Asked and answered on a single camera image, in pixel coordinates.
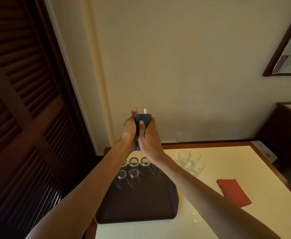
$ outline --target louvered door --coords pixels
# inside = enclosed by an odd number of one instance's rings
[[[0,238],[24,238],[91,170],[26,0],[0,0]]]

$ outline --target wall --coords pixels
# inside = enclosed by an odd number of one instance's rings
[[[162,141],[251,138],[291,77],[261,76],[291,0],[92,0],[114,140],[133,107]]]
[[[97,155],[112,146],[107,100],[98,84],[80,0],[45,0],[52,25]]]

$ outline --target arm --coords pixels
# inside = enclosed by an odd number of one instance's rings
[[[126,120],[122,139],[88,176],[49,211],[27,239],[80,239],[96,214],[113,178],[135,150],[135,113]]]
[[[218,238],[279,238],[266,225],[186,172],[167,156],[162,149],[153,118],[146,129],[142,122],[139,129],[142,153],[175,183]]]

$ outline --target person's right arm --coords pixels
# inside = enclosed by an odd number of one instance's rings
[[[154,118],[146,129],[141,122],[139,129],[141,152],[175,183],[218,238],[280,238],[255,217],[186,172],[167,156]]]

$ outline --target person's left hand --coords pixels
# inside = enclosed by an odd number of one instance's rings
[[[125,141],[128,145],[133,146],[135,149],[136,144],[134,141],[136,126],[135,126],[135,115],[137,114],[137,108],[134,108],[132,111],[132,115],[129,119],[127,119],[124,123],[124,130],[122,133],[122,140]]]

